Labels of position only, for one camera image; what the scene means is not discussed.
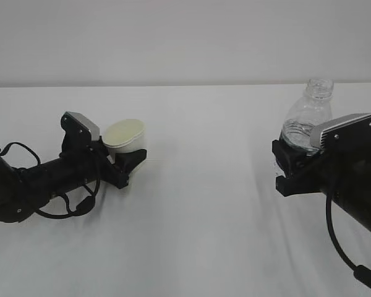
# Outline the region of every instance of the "white backdrop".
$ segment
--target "white backdrop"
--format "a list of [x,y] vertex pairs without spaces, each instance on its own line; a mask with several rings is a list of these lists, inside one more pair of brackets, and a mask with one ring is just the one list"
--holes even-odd
[[371,0],[0,0],[0,86],[371,81]]
[[[132,187],[103,186],[88,215],[0,222],[0,297],[371,296],[330,242],[324,196],[275,191],[271,141],[304,87],[0,88],[0,147],[56,158],[65,110],[102,131],[140,118],[148,144]],[[371,84],[337,84],[332,106],[370,112]],[[5,159],[35,164],[17,147]],[[371,268],[371,234],[335,205],[333,223]]]

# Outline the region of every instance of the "clear plastic bottle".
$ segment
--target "clear plastic bottle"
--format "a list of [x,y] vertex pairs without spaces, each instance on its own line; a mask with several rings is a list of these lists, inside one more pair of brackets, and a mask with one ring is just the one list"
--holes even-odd
[[332,119],[330,101],[334,83],[330,79],[311,79],[302,96],[289,110],[281,136],[291,147],[306,150],[309,155],[318,151],[310,145],[313,127]]

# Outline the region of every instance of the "bottle neck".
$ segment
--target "bottle neck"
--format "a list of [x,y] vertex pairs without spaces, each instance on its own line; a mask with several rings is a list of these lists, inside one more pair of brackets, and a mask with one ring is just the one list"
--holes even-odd
[[325,105],[328,104],[331,99],[333,98],[332,95],[329,97],[318,97],[316,95],[309,94],[306,90],[304,91],[304,97],[308,99],[309,102],[315,104],[315,105]]

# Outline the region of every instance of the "black cable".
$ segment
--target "black cable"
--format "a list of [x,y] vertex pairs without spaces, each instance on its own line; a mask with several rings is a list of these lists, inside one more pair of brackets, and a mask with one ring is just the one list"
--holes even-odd
[[36,161],[37,161],[37,165],[41,165],[41,160],[39,158],[39,156],[31,149],[29,148],[28,146],[24,145],[24,144],[21,144],[20,142],[10,142],[9,144],[6,145],[6,147],[4,147],[1,152],[0,152],[0,156],[5,156],[7,155],[8,151],[10,150],[10,148],[14,145],[19,145],[20,147],[23,147],[25,150],[27,150],[29,153],[31,153],[33,155],[33,157],[36,158]]
[[[27,147],[25,144],[22,144],[20,142],[11,142],[9,144],[7,144],[4,149],[2,149],[0,151],[0,156],[5,156],[8,151],[10,150],[10,148],[14,145],[19,145],[21,147],[23,147],[25,150],[27,150],[28,152],[30,152],[35,158],[36,158],[36,161],[37,161],[37,165],[41,165],[41,160],[39,158],[39,156],[29,147]],[[83,184],[83,187],[88,191],[88,193],[91,195],[91,198],[92,198],[92,208],[93,206],[95,205],[95,199],[96,199],[96,195],[98,194],[99,192],[99,189],[100,189],[100,182],[101,182],[101,176],[100,176],[100,167],[99,167],[99,163],[98,161],[96,160],[96,156],[93,154],[92,152],[92,148],[89,149],[88,148],[88,151],[89,153],[91,154],[91,157],[93,158],[93,161],[94,161],[94,164],[95,164],[95,170],[96,170],[96,184],[95,184],[95,189],[94,191],[92,191],[86,184]],[[62,220],[64,218],[70,218],[70,217],[76,217],[76,216],[79,216],[79,215],[83,215],[84,213],[80,213],[78,212],[77,210],[76,211],[72,211],[70,209],[70,200],[69,200],[69,197],[67,196],[66,193],[57,193],[59,197],[61,197],[65,204],[66,204],[66,211],[67,211],[67,214],[62,214],[62,215],[55,215],[55,214],[51,214],[51,213],[48,213],[48,212],[44,212],[42,210],[40,210],[39,208],[35,207],[33,205],[33,203],[31,203],[26,197],[24,197],[23,195],[20,195],[21,198],[25,201],[25,203],[35,212],[37,213],[38,215],[41,215],[42,217],[45,217],[45,218],[51,218],[51,219],[54,219],[54,220]]]
[[326,222],[327,222],[327,230],[328,234],[330,235],[331,242],[334,245],[334,248],[338,252],[339,256],[342,260],[348,265],[352,270],[356,269],[355,263],[350,260],[350,258],[345,254],[339,242],[335,236],[334,228],[333,228],[333,219],[331,217],[331,201],[333,200],[333,196],[335,194],[336,185],[338,184],[338,180],[333,182],[332,187],[328,190],[327,198],[326,198]]
[[334,245],[334,248],[336,249],[339,256],[342,258],[342,260],[353,270],[353,276],[360,282],[362,282],[364,285],[369,287],[371,289],[371,270],[367,268],[364,265],[356,265],[355,263],[348,258],[348,256],[345,254],[345,252],[342,250],[341,246],[339,245],[339,242],[335,236],[334,228],[333,228],[333,220],[331,217],[331,201],[333,200],[333,197],[336,192],[336,187],[338,185],[339,179],[336,179],[332,187],[327,192],[327,198],[326,198],[326,222],[327,222],[327,230],[328,234],[330,235],[331,242]]

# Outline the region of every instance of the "white table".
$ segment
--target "white table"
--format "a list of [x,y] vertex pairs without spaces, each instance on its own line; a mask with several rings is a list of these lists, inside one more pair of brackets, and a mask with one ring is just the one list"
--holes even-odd
[[[303,88],[0,88],[0,147],[18,140],[43,161],[59,153],[66,110],[101,132],[124,118],[148,128],[130,189],[103,187],[85,217],[0,223],[0,297],[371,296],[330,242],[323,195],[275,191],[271,141]],[[332,106],[371,111],[371,84],[337,84]],[[34,164],[21,148],[6,160]],[[371,234],[337,206],[333,220],[349,257],[371,268]]]

